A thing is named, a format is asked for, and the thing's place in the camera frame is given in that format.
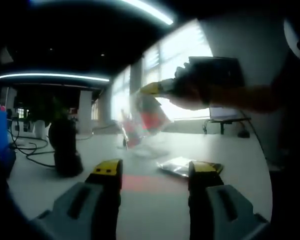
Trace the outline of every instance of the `desk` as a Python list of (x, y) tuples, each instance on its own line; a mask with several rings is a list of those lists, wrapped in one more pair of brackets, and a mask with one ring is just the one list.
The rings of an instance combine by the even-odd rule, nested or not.
[[(169, 151), (157, 159), (144, 159), (119, 148), (121, 135), (94, 135), (89, 140), (78, 141), (84, 172), (74, 178), (60, 178), (53, 169), (36, 165), (18, 153), (8, 181), (11, 193), (24, 214), (34, 218), (51, 208), (54, 200), (76, 182), (83, 182), (95, 165), (103, 160), (122, 158), (124, 176), (117, 239), (188, 240), (187, 181), (164, 174), (156, 166), (156, 162), (182, 156), (223, 164), (223, 182), (233, 185), (250, 200), (254, 212), (271, 219), (271, 180), (265, 157), (253, 134), (251, 138), (242, 139), (161, 132), (156, 138), (159, 147)], [(36, 160), (52, 164), (53, 155), (40, 155)]]

